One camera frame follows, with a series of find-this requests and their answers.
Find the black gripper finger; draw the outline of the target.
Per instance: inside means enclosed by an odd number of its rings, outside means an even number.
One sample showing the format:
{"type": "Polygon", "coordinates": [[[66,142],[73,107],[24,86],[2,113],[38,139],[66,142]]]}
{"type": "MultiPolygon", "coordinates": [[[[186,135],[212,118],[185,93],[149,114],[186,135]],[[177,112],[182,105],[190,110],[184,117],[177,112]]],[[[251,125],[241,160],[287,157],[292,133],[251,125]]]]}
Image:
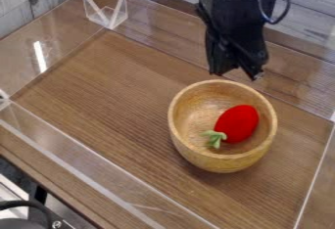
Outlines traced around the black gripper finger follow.
{"type": "Polygon", "coordinates": [[[210,33],[205,34],[205,53],[210,74],[221,76],[237,68],[232,43],[210,33]]]}
{"type": "Polygon", "coordinates": [[[244,50],[235,50],[236,64],[244,71],[251,81],[263,77],[263,66],[267,64],[267,51],[260,50],[249,53],[244,50]]]}

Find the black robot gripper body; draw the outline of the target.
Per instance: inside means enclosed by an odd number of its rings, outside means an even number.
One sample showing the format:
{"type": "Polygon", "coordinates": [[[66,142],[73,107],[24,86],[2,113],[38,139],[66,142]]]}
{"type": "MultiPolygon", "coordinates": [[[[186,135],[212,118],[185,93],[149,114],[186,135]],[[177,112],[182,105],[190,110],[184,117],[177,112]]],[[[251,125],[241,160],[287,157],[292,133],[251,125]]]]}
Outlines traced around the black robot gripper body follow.
{"type": "Polygon", "coordinates": [[[205,25],[205,34],[224,38],[235,50],[249,53],[265,50],[264,24],[272,19],[276,0],[197,0],[196,13],[205,25]]]}

